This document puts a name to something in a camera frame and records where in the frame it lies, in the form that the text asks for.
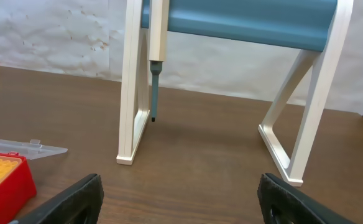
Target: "red box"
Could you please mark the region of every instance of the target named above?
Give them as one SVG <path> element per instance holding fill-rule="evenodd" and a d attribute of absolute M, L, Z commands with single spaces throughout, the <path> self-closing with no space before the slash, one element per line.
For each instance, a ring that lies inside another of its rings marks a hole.
<path fill-rule="evenodd" d="M 0 153 L 0 156 L 21 159 L 21 163 L 0 183 L 0 224 L 6 224 L 30 198 L 37 195 L 37 189 L 24 156 L 11 152 Z"/>

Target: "transparent plastic lid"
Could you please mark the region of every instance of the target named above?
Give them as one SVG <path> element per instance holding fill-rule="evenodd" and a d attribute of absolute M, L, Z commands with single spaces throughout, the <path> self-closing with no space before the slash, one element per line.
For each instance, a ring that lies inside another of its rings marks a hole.
<path fill-rule="evenodd" d="M 67 152 L 68 149 L 54 146 L 44 146 L 40 140 L 33 139 L 29 143 L 0 139 L 0 153 L 18 152 L 27 159 L 38 159 Z"/>

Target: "wall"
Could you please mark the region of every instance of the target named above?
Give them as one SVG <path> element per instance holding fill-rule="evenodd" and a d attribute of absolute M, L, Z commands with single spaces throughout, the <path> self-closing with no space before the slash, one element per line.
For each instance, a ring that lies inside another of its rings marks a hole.
<path fill-rule="evenodd" d="M 0 65 L 119 81 L 125 9 L 126 0 L 1 0 Z M 298 50 L 170 32 L 167 52 L 161 86 L 272 101 Z M 304 105 L 309 80 L 289 103 Z M 363 0 L 326 107 L 363 113 Z"/>

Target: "white wooden frame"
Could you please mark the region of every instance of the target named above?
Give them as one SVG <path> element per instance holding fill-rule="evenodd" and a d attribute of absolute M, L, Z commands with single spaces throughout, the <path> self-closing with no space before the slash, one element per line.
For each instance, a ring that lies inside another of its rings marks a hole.
<path fill-rule="evenodd" d="M 127 0 L 117 163 L 131 165 L 150 116 L 148 33 L 141 28 L 142 0 Z"/>
<path fill-rule="evenodd" d="M 259 125 L 259 133 L 263 137 L 281 176 L 286 182 L 296 187 L 301 186 L 303 183 L 303 173 L 342 52 L 352 7 L 353 0 L 338 1 L 324 51 L 322 53 L 307 50 L 300 51 L 262 124 Z M 313 66 L 313 73 L 305 112 L 303 113 L 298 137 L 290 159 L 274 135 L 273 125 L 289 97 L 311 66 Z"/>

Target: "brown table surface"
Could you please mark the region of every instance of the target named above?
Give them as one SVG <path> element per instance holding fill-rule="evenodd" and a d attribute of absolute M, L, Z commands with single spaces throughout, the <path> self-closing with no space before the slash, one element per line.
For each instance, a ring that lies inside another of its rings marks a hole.
<path fill-rule="evenodd" d="M 122 166 L 120 94 L 119 82 L 0 67 L 0 139 L 68 148 L 29 161 L 38 194 L 19 215 L 97 173 L 98 223 L 263 223 L 260 176 L 279 176 L 257 130 L 269 102 L 161 88 L 157 120 Z M 288 105 L 275 125 L 287 149 L 302 113 Z M 363 117 L 325 110 L 303 180 L 302 192 L 363 223 Z"/>

